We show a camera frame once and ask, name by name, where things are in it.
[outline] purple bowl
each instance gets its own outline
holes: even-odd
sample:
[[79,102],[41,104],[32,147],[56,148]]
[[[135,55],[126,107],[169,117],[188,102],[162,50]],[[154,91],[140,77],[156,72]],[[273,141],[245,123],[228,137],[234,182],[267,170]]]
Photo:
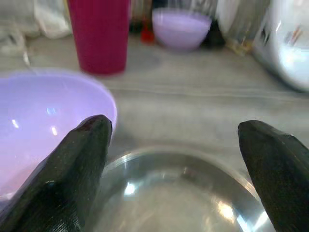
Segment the purple bowl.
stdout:
[[159,8],[153,11],[156,38],[166,47],[190,51],[198,48],[211,27],[211,19],[185,10]]
[[67,133],[117,109],[103,84],[78,72],[35,70],[0,78],[0,201],[9,199]]

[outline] stainless steel bowl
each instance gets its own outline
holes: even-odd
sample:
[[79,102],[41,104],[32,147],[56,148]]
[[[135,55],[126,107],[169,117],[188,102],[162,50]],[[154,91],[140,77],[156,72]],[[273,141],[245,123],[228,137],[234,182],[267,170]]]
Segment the stainless steel bowl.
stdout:
[[86,231],[274,232],[254,187],[199,151],[148,148],[111,162]]

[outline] red plastic cup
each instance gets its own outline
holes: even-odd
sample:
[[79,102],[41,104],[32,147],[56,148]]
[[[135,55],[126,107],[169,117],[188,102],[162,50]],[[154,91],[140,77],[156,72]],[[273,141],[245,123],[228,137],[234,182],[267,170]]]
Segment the red plastic cup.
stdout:
[[68,0],[82,70],[113,74],[126,68],[129,0]]

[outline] kitchen counter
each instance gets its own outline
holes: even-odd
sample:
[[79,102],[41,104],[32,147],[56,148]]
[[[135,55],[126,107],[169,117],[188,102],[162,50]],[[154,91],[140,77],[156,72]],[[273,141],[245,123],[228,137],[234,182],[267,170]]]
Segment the kitchen counter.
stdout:
[[[79,70],[72,37],[30,41],[33,67]],[[22,58],[0,57],[0,71],[26,69]],[[110,155],[148,145],[203,150],[247,176],[237,126],[262,120],[309,145],[309,98],[270,76],[251,56],[227,49],[173,53],[130,38],[127,70],[99,78],[118,105]]]

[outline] gray countertop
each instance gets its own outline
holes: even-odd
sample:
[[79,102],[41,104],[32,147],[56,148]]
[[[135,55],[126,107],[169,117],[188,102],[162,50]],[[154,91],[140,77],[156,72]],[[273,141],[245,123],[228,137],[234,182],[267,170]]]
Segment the gray countertop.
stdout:
[[[79,70],[72,37],[29,43],[33,67]],[[0,70],[27,68],[0,57]],[[99,78],[113,93],[119,121],[111,156],[148,145],[203,150],[247,175],[237,126],[262,120],[309,145],[309,98],[270,76],[252,57],[227,49],[173,53],[129,39],[126,72]]]

